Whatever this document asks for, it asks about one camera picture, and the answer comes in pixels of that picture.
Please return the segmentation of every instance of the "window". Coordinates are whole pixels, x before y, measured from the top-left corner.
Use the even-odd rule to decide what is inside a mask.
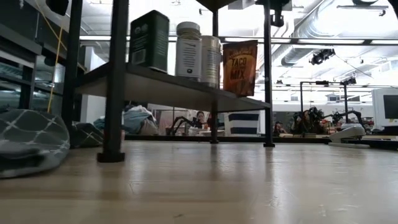
[[[347,96],[347,101],[348,102],[360,102],[361,101],[361,97],[360,96]]]
[[[0,57],[0,73],[22,79],[22,66],[16,62]]]
[[[49,106],[50,93],[42,90],[35,89],[33,94],[32,109],[41,112],[47,112]],[[52,95],[50,113],[61,116],[62,109],[62,97],[58,95]]]
[[[35,85],[38,87],[51,88],[52,76],[54,74],[55,59],[45,56],[38,56],[36,60]],[[65,78],[65,67],[57,64],[55,67],[54,90],[61,92],[63,90],[63,81]]]
[[[340,96],[328,96],[328,101],[338,101],[340,100]]]
[[[21,98],[21,86],[0,80],[0,111],[16,109]]]

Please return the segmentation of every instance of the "wire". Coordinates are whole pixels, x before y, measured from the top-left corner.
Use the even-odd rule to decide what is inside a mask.
[[[340,59],[340,60],[342,60],[344,63],[346,63],[347,65],[349,65],[349,66],[351,66],[351,67],[353,67],[355,70],[357,70],[357,71],[359,71],[359,72],[361,72],[361,73],[363,73],[363,74],[365,74],[366,76],[369,76],[369,77],[371,77],[372,79],[374,79],[374,77],[372,77],[371,75],[369,75],[369,74],[366,74],[365,72],[363,72],[362,70],[360,70],[360,69],[358,69],[358,68],[356,68],[354,65],[352,65],[352,64],[350,64],[350,63],[348,63],[346,60],[344,60],[344,59],[342,59],[341,57],[339,57],[337,54],[335,54],[335,56],[338,58],[338,59]],[[390,86],[391,88],[394,88],[394,89],[397,89],[398,90],[398,87],[396,87],[396,86]]]
[[[342,58],[341,58],[341,57],[339,57],[337,54],[335,54],[335,56],[336,56],[338,59],[342,60],[342,61],[343,61],[344,63],[346,63],[347,65],[351,66],[353,69],[355,69],[355,70],[357,70],[357,71],[359,71],[359,72],[361,72],[361,73],[365,74],[366,76],[369,76],[369,77],[373,78],[371,75],[369,75],[369,74],[366,74],[365,72],[363,72],[363,71],[362,71],[362,70],[360,70],[359,68],[356,68],[354,65],[352,65],[352,64],[350,64],[350,63],[348,63],[346,60],[342,59]]]
[[[36,6],[39,8],[40,14],[42,15],[42,17],[44,18],[45,22],[47,23],[47,25],[49,26],[49,28],[51,29],[52,33],[55,35],[55,37],[58,39],[58,43],[60,42],[62,47],[67,51],[67,47],[65,46],[65,44],[63,44],[62,40],[61,40],[61,35],[57,35],[57,33],[54,31],[53,27],[51,26],[49,20],[46,18],[46,16],[44,15],[43,9],[40,7],[40,5],[38,4],[37,0],[35,0]],[[77,65],[84,71],[87,72],[86,68],[84,66],[82,66],[80,63],[77,63]]]
[[[55,72],[57,72],[58,58],[60,56],[60,48],[61,48],[61,43],[62,43],[61,42],[62,30],[63,30],[63,21],[61,23],[61,29],[60,29],[60,35],[59,35],[60,38],[58,40],[57,54],[55,56],[55,65],[54,65],[54,71],[52,74],[51,92],[50,92],[49,105],[47,106],[47,113],[50,113],[51,101],[52,101],[52,96],[53,96],[53,92],[54,92]]]

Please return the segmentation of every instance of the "striped chair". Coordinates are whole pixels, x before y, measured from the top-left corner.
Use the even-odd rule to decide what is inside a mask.
[[[225,136],[258,136],[259,111],[245,111],[224,114]]]

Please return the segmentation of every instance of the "black table leg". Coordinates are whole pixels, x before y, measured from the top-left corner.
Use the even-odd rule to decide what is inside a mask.
[[[63,86],[61,117],[68,130],[72,129],[73,103],[75,96],[75,80],[77,73],[78,55],[80,47],[80,24],[83,0],[72,0],[70,9],[67,62],[65,65],[65,79]]]
[[[128,17],[129,0],[113,1],[109,50],[111,72],[107,76],[104,146],[103,152],[97,155],[98,162],[124,161],[124,153],[121,152],[121,115],[124,105]]]
[[[218,11],[213,12],[213,36],[218,37]],[[218,79],[218,88],[220,87],[220,78]],[[218,102],[214,99],[211,102],[211,144],[218,144]]]
[[[264,147],[275,147],[272,142],[272,134],[274,132],[272,122],[272,57],[271,57],[271,3],[270,0],[264,0],[264,73],[265,73],[265,101],[269,103],[269,108],[266,108],[266,138]]]

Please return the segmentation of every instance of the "white supplement bottle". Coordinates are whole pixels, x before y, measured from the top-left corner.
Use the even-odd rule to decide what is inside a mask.
[[[177,25],[175,76],[199,82],[201,76],[200,26],[194,22]]]
[[[201,77],[205,85],[218,88],[220,82],[221,42],[217,37],[201,37]]]

